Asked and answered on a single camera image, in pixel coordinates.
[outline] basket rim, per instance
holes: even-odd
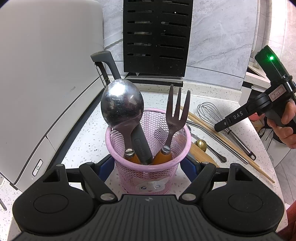
[[[166,113],[165,110],[161,110],[161,109],[157,109],[157,108],[145,108],[144,111],[159,112],[162,114]],[[190,134],[190,131],[186,125],[183,127],[183,129],[184,129],[185,135],[186,135],[186,143],[185,143],[184,149],[173,160],[168,161],[163,164],[159,164],[159,165],[140,165],[140,164],[132,163],[128,160],[125,160],[123,157],[119,156],[111,145],[110,133],[111,133],[112,128],[110,126],[108,126],[108,128],[106,130],[105,142],[106,142],[107,150],[109,151],[111,156],[113,156],[114,159],[116,159],[123,166],[128,167],[129,169],[132,169],[135,171],[139,171],[139,172],[158,172],[158,171],[164,171],[164,170],[170,169],[173,166],[179,164],[188,154],[190,147],[191,147],[191,134]]]

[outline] pink mesh basket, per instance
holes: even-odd
[[[152,155],[155,156],[168,136],[165,111],[145,109],[141,126]],[[160,165],[139,165],[123,158],[125,146],[121,133],[108,127],[105,140],[108,151],[115,159],[120,182],[130,194],[164,194],[170,189],[179,162],[185,158],[191,146],[191,135],[185,125],[173,136],[171,144],[173,160]]]

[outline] power button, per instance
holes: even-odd
[[[41,159],[39,159],[36,167],[34,168],[34,170],[32,172],[33,176],[36,176],[37,175],[37,173],[38,173],[38,171],[39,171],[39,169],[40,169],[40,167],[41,167],[42,164],[43,164],[43,161]]]

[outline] cat face sticker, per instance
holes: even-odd
[[[165,184],[170,179],[170,176],[164,176],[154,180],[144,180],[137,177],[133,178],[133,182],[136,185],[136,191],[142,193],[155,193],[165,189]]]

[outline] tile floor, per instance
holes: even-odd
[[[291,205],[296,200],[296,149],[290,150],[274,169],[281,186],[284,201]]]

